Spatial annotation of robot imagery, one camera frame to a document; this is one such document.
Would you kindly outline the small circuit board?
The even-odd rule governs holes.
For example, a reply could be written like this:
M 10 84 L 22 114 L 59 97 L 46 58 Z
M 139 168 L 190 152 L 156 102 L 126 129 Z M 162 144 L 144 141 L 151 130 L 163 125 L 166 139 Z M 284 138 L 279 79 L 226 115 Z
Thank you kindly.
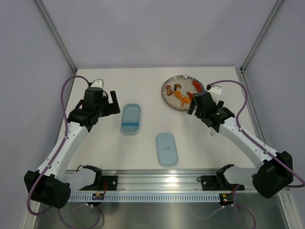
M 93 193 L 92 195 L 92 200 L 101 200 L 103 201 L 104 200 L 104 197 L 105 195 L 104 194 L 101 194 L 101 193 Z
M 234 203 L 233 202 L 233 199 L 234 199 L 233 194 L 220 194 L 219 198 L 220 198 L 219 205 L 221 205 L 221 206 L 232 205 Z

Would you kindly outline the brown mushroom food piece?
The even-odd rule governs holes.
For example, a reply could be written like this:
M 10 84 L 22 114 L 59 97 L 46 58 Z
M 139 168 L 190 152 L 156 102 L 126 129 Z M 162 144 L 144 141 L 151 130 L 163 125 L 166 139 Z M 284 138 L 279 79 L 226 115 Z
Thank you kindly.
M 174 91 L 180 91 L 181 90 L 181 85 L 176 83 L 174 84 Z

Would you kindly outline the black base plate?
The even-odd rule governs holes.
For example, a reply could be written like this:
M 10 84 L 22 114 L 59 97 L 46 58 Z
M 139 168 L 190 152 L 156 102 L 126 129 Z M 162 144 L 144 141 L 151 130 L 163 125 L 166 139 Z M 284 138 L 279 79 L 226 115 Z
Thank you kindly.
M 196 180 L 201 183 L 203 191 L 234 191 L 238 186 L 217 175 L 200 176 Z
M 99 176 L 94 183 L 81 188 L 81 191 L 116 191 L 118 184 L 118 176 Z

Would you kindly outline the light blue lunch box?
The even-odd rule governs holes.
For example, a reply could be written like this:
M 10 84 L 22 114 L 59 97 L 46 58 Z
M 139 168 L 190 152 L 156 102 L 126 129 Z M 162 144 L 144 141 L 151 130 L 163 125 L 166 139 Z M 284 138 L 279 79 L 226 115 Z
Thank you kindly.
M 138 104 L 126 104 L 123 108 L 121 132 L 124 135 L 136 135 L 140 130 L 141 107 Z

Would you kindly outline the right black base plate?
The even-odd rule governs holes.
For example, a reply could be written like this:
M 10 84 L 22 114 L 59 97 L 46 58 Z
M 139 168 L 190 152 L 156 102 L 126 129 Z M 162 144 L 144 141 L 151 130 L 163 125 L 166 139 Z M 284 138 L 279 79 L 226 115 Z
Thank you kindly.
M 196 180 L 201 183 L 203 191 L 234 191 L 238 186 L 217 175 L 200 176 Z

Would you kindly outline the right small circuit board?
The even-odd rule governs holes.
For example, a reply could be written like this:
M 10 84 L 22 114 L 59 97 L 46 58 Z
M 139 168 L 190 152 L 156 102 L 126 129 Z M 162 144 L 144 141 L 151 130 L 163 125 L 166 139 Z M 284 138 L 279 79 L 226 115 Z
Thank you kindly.
M 221 206 L 232 205 L 234 203 L 233 202 L 233 199 L 234 199 L 233 194 L 220 194 L 219 198 L 220 198 L 219 205 L 221 205 Z

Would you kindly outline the aluminium mounting rail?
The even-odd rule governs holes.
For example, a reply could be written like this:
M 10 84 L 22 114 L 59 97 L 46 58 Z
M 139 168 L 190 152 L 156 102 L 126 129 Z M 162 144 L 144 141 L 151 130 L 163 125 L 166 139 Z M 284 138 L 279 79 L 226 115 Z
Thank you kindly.
M 211 169 L 103 170 L 104 176 L 118 177 L 122 193 L 203 193 L 202 175 L 215 175 Z

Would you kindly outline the orange shrimp food piece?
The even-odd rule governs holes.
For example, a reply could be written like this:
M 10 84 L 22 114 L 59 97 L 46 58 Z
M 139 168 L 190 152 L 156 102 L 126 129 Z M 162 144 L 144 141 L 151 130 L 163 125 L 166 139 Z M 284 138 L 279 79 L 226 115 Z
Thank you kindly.
M 184 104 L 189 104 L 191 101 L 192 101 L 191 98 L 189 98 L 189 97 L 184 97 L 184 98 L 182 99 L 182 104 L 181 104 L 181 106 L 184 106 Z

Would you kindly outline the orange chicken leg piece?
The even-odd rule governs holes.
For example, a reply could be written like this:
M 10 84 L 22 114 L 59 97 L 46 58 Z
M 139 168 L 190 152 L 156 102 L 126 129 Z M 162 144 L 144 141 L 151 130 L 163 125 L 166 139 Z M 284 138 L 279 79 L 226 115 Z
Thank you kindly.
M 187 94 L 188 94 L 189 98 L 192 100 L 192 99 L 193 99 L 193 97 L 194 97 L 194 93 L 187 92 Z

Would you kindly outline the left small circuit board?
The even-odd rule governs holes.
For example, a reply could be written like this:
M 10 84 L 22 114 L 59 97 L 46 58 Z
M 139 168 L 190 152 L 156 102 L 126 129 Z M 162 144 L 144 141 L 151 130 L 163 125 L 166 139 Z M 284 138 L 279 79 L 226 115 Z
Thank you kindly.
M 93 193 L 92 195 L 92 200 L 101 200 L 103 201 L 104 200 L 104 197 L 105 195 L 104 194 L 101 194 L 101 193 Z

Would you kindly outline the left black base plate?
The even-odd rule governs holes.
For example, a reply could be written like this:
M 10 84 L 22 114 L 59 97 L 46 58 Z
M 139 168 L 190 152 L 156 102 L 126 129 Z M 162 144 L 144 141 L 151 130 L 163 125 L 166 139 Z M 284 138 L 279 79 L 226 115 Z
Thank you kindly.
M 99 176 L 94 183 L 81 188 L 81 191 L 116 191 L 118 184 L 118 176 Z

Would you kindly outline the orange carrot food piece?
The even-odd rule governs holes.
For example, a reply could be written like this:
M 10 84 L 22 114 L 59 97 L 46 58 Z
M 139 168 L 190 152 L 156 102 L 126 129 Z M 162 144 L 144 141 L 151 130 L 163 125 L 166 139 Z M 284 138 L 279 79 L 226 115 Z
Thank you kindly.
M 178 98 L 179 100 L 182 100 L 182 99 L 183 99 L 183 96 L 182 96 L 180 90 L 174 91 L 174 96 L 175 96 L 176 98 Z

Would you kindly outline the red sausage food piece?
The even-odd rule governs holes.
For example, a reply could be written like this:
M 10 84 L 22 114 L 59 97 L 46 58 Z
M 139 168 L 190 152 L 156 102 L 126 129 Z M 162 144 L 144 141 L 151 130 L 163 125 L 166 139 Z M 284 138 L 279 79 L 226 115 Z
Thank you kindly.
M 202 87 L 201 87 L 201 84 L 199 82 L 197 82 L 196 80 L 193 80 L 192 83 L 193 83 L 193 86 L 196 88 L 197 92 L 202 91 Z

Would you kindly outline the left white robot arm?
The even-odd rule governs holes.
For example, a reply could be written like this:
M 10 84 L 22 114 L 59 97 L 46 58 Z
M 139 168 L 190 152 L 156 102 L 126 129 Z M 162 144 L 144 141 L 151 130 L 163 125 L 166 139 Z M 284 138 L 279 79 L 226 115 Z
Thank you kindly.
M 64 136 L 36 171 L 29 170 L 25 174 L 24 182 L 29 193 L 27 200 L 61 209 L 73 191 L 105 187 L 100 168 L 86 165 L 69 177 L 65 177 L 65 172 L 80 143 L 99 118 L 118 113 L 120 108 L 115 91 L 106 93 L 100 87 L 88 87 L 84 98 L 65 120 Z

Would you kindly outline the light blue lunch box lid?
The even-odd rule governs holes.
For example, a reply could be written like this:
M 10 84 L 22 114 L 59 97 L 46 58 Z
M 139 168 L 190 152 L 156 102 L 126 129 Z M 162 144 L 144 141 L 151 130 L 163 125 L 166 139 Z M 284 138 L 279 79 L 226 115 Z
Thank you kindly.
M 160 133 L 156 136 L 158 162 L 163 167 L 172 167 L 178 163 L 178 153 L 175 138 L 170 133 Z

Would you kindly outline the speckled ceramic plate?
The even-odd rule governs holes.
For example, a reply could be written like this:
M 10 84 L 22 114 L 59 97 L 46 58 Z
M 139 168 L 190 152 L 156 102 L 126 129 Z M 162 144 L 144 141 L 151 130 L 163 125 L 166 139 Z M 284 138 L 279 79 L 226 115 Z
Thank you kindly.
M 166 94 L 166 85 L 170 85 L 171 89 L 174 91 L 174 84 L 178 83 L 181 85 L 181 94 L 184 97 L 189 97 L 187 92 L 191 92 L 191 93 L 198 93 L 196 88 L 193 86 L 192 81 L 196 80 L 197 82 L 199 82 L 201 84 L 202 90 L 204 89 L 204 86 L 202 85 L 202 83 L 200 81 L 198 81 L 197 79 L 194 79 L 190 76 L 186 76 L 186 75 L 177 75 L 177 76 L 173 76 L 171 78 L 169 78 L 163 85 L 162 85 L 162 89 L 161 89 L 161 95 L 163 100 L 166 102 L 167 105 L 169 105 L 172 109 L 174 110 L 178 110 L 178 111 L 188 111 L 189 108 L 189 104 L 184 104 L 184 106 L 181 106 L 182 104 L 182 100 L 179 100 L 178 98 L 176 98 L 174 96 L 174 93 L 170 96 L 167 96 Z

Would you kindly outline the aluminium frame post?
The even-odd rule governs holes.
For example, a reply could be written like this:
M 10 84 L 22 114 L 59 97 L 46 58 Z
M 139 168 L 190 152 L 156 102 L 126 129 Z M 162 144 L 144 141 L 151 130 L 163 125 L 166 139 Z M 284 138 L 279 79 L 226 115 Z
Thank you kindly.
M 240 67 L 240 71 L 241 73 L 244 73 L 245 70 L 247 69 L 247 67 L 249 66 L 251 60 L 254 58 L 255 53 L 257 52 L 257 50 L 259 49 L 261 43 L 263 42 L 267 32 L 269 31 L 269 29 L 271 28 L 271 25 L 274 21 L 274 19 L 276 18 L 278 12 L 280 11 L 282 5 L 284 4 L 284 0 L 276 0 L 270 13 L 268 14 L 262 28 L 260 29 L 249 53 L 246 56 L 246 59 L 244 60 L 243 64 Z
M 44 5 L 42 0 L 33 0 L 33 3 L 37 7 L 38 12 L 42 16 L 42 19 L 44 20 L 48 30 L 50 31 L 51 35 L 53 36 L 57 46 L 59 47 L 62 55 L 64 56 L 66 62 L 68 63 L 69 67 L 71 68 L 73 73 L 77 72 L 77 67 L 74 63 L 74 61 L 71 58 L 71 55 L 69 54 L 66 45 L 64 44 L 46 6 Z

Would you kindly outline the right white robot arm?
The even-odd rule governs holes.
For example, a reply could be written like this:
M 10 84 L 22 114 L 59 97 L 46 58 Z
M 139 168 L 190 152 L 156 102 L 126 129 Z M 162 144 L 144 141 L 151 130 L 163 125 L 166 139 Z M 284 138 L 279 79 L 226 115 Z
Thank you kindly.
M 195 94 L 187 113 L 195 114 L 207 127 L 228 138 L 254 164 L 253 168 L 228 164 L 213 176 L 201 176 L 203 190 L 230 190 L 242 185 L 254 187 L 261 196 L 270 198 L 292 183 L 291 155 L 286 151 L 277 152 L 239 127 L 234 114 L 222 101 L 215 103 L 209 92 Z

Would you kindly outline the left aluminium frame post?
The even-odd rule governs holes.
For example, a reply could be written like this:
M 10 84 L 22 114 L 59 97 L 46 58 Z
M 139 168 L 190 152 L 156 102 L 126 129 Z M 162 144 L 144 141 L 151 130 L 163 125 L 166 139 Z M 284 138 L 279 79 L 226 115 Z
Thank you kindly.
M 77 67 L 74 63 L 74 61 L 71 58 L 71 55 L 69 54 L 66 45 L 64 44 L 46 6 L 44 5 L 42 0 L 33 0 L 33 3 L 37 7 L 38 12 L 42 16 L 42 19 L 44 20 L 48 30 L 50 31 L 51 35 L 53 36 L 57 46 L 59 47 L 62 55 L 64 56 L 66 62 L 68 63 L 69 67 L 71 68 L 73 73 L 77 72 Z

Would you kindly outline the brown meat food piece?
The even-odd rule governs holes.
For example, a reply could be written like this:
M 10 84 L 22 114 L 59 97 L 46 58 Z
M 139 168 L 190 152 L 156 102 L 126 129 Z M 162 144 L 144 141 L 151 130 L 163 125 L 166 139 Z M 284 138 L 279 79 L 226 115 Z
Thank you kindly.
M 174 91 L 171 89 L 170 85 L 166 85 L 165 89 L 166 89 L 167 96 L 170 96 L 174 93 Z

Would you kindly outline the right aluminium frame post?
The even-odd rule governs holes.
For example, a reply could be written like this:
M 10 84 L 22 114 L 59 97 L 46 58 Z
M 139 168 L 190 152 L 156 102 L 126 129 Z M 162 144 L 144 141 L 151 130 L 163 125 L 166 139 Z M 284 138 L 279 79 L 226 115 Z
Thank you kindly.
M 269 31 L 269 29 L 271 28 L 271 25 L 274 21 L 274 19 L 276 18 L 278 12 L 280 11 L 282 5 L 284 4 L 284 0 L 276 0 L 270 13 L 268 14 L 262 28 L 260 29 L 249 53 L 246 56 L 246 59 L 244 60 L 243 64 L 240 67 L 240 71 L 241 73 L 244 73 L 245 70 L 247 69 L 247 67 L 249 66 L 251 60 L 254 58 L 255 53 L 257 52 L 257 50 L 259 49 L 261 43 L 263 42 L 267 32 Z

